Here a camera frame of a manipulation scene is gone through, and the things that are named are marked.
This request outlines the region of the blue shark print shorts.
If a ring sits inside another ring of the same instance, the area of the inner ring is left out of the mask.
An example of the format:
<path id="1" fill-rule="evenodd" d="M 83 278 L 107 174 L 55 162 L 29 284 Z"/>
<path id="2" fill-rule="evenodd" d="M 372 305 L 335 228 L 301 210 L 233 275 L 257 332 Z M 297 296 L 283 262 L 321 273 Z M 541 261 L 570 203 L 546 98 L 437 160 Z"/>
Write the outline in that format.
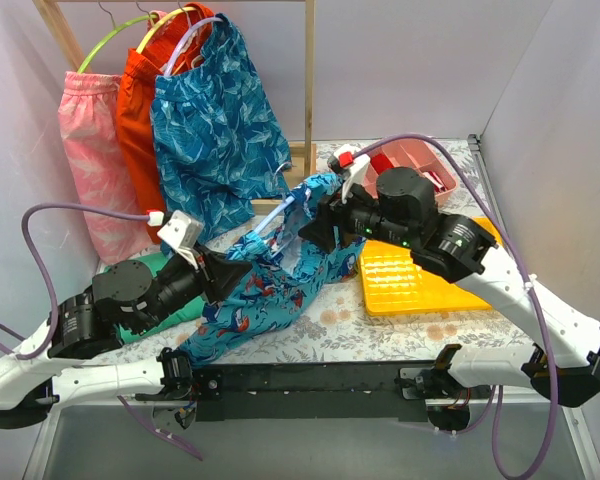
<path id="1" fill-rule="evenodd" d="M 202 324 L 178 347 L 192 367 L 210 364 L 257 335 L 289 327 L 324 285 L 355 275 L 362 237 L 325 253 L 299 236 L 315 218 L 320 198 L 340 186 L 333 173 L 310 176 L 291 191 L 294 202 L 280 226 L 265 236 L 250 231 L 227 250 L 230 259 L 250 262 L 251 270 L 226 300 L 204 307 Z"/>

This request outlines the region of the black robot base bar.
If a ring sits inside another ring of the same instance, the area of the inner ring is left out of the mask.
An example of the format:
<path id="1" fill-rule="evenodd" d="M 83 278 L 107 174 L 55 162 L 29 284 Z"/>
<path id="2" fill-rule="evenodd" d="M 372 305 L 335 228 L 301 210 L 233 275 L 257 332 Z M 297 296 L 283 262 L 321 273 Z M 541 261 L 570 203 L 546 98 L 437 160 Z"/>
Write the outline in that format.
<path id="1" fill-rule="evenodd" d="M 427 384 L 431 361 L 219 364 L 195 369 L 183 394 L 138 401 L 195 406 L 199 422 L 251 419 L 396 419 L 462 430 L 488 386 L 447 395 Z"/>

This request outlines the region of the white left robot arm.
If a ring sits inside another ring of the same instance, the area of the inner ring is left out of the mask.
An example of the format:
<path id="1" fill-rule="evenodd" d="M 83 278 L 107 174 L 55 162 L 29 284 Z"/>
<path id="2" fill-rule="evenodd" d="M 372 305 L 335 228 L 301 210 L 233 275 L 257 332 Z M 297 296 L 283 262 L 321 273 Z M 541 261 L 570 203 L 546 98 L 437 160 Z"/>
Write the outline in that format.
<path id="1" fill-rule="evenodd" d="M 58 306 L 56 326 L 45 321 L 0 358 L 0 429 L 36 425 L 55 409 L 98 398 L 187 397 L 196 385 L 193 369 L 170 348 L 127 366 L 84 364 L 122 348 L 125 330 L 145 334 L 196 298 L 226 300 L 251 269 L 249 262 L 199 247 L 193 263 L 174 256 L 152 272 L 138 259 L 125 260 L 94 276 L 84 292 Z"/>

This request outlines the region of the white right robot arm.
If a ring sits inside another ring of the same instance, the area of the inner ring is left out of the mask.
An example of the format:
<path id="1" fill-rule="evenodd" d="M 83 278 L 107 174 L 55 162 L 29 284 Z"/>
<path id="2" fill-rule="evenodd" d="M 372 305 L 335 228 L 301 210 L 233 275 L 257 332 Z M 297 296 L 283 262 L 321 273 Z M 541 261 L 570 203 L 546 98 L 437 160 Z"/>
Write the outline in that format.
<path id="1" fill-rule="evenodd" d="M 434 186 L 413 169 L 382 173 L 375 196 L 362 186 L 324 195 L 300 236 L 330 253 L 364 237 L 406 248 L 415 265 L 481 298 L 532 339 L 507 348 L 443 348 L 430 370 L 407 386 L 455 397 L 483 385 L 531 388 L 561 406 L 600 392 L 600 321 L 526 280 L 514 259 L 473 219 L 439 211 Z"/>

